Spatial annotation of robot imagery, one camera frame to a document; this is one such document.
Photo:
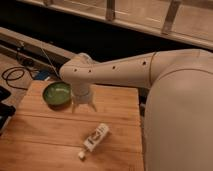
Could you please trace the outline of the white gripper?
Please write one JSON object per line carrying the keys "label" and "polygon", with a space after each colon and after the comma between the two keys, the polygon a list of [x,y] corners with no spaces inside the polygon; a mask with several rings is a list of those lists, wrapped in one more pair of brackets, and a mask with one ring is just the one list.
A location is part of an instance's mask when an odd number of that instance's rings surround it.
{"label": "white gripper", "polygon": [[71,105],[72,113],[75,113],[76,110],[76,103],[77,104],[87,104],[97,112],[97,108],[92,101],[93,92],[91,90],[91,85],[88,83],[73,83],[71,85],[71,91],[73,96],[73,101]]}

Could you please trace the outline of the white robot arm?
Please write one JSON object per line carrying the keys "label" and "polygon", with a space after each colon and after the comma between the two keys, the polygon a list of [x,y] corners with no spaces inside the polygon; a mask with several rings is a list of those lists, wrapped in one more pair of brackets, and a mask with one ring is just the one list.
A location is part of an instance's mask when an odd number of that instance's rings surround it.
{"label": "white robot arm", "polygon": [[95,63],[80,53],[60,68],[76,105],[92,84],[147,88],[146,171],[213,171],[213,52],[158,51]]}

